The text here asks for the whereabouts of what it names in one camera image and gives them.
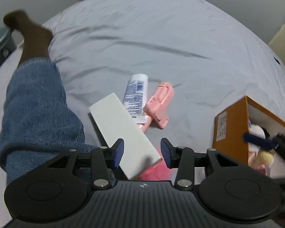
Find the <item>orange white storage box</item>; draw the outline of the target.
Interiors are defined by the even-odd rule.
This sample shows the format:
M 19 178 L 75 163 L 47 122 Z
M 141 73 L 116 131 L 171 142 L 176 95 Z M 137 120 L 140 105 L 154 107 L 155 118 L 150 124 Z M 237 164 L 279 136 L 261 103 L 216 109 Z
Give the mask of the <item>orange white storage box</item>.
M 213 148 L 271 177 L 285 177 L 285 122 L 248 96 L 215 118 Z

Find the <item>pink folding phone holder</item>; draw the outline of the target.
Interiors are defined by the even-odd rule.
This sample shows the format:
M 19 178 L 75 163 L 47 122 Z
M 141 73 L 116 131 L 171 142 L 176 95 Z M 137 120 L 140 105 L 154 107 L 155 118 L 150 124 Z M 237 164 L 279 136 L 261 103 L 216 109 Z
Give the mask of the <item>pink folding phone holder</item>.
M 147 131 L 153 121 L 156 122 L 160 129 L 165 128 L 169 122 L 167 108 L 173 96 L 174 89 L 171 83 L 162 82 L 157 87 L 143 109 L 144 114 L 147 116 L 147 121 L 144 124 L 138 125 L 143 133 Z

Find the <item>long white glasses box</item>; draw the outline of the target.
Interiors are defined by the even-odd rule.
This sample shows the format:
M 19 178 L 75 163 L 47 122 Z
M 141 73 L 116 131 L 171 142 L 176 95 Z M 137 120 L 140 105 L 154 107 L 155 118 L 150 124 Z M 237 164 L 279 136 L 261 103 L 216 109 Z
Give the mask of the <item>long white glasses box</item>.
M 124 140 L 124 153 L 119 165 L 128 179 L 137 178 L 161 161 L 162 157 L 156 148 L 115 93 L 91 105 L 89 110 L 107 145 L 112 146 L 117 139 Z

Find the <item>pink fluffy peach plush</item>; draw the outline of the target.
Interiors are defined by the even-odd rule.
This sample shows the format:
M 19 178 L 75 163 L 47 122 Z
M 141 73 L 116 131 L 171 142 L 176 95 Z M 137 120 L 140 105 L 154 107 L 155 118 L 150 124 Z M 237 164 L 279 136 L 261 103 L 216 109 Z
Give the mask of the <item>pink fluffy peach plush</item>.
M 138 177 L 141 181 L 166 181 L 170 180 L 172 170 L 166 166 L 164 159 L 158 164 L 148 168 Z

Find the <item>yellow crochet doll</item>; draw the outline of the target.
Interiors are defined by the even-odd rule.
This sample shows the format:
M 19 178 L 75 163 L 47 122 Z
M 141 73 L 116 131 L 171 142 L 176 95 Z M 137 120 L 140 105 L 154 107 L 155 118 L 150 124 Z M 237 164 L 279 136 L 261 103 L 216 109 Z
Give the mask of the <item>yellow crochet doll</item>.
M 274 163 L 275 153 L 273 151 L 260 150 L 250 163 L 250 167 L 262 173 L 265 176 L 270 176 L 271 166 Z

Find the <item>white blue cream tube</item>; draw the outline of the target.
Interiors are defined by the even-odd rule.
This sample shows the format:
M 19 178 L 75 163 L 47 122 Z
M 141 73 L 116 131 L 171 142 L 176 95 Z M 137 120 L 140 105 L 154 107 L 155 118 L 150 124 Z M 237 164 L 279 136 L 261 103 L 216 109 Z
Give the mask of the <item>white blue cream tube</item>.
M 123 105 L 136 124 L 145 124 L 147 116 L 144 107 L 147 103 L 148 76 L 145 74 L 132 75 L 127 83 Z

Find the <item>left leg in jeans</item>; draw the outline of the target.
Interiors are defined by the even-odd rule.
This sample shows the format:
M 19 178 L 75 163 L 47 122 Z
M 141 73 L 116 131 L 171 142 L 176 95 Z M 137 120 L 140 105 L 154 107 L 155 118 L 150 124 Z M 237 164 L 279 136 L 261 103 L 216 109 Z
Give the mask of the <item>left leg in jeans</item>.
M 0 167 L 7 183 L 44 164 L 60 152 L 90 152 L 84 128 L 66 104 L 58 68 L 50 60 L 52 32 L 17 10 L 4 23 L 24 37 L 18 67 L 9 82 L 0 132 Z

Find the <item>grey bed sheet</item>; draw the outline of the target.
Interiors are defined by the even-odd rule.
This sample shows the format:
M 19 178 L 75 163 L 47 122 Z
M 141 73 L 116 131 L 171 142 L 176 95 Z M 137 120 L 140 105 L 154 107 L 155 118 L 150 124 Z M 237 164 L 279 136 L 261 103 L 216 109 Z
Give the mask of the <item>grey bed sheet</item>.
M 161 82 L 175 91 L 167 127 L 147 131 L 154 146 L 167 137 L 205 151 L 215 116 L 246 95 L 285 121 L 284 64 L 252 31 L 205 0 L 85 0 L 46 27 L 54 35 L 50 60 L 86 144 L 99 145 L 89 107 L 111 93 L 123 98 L 139 73 L 149 77 L 150 93 Z M 0 132 L 21 53 L 16 49 L 0 68 Z

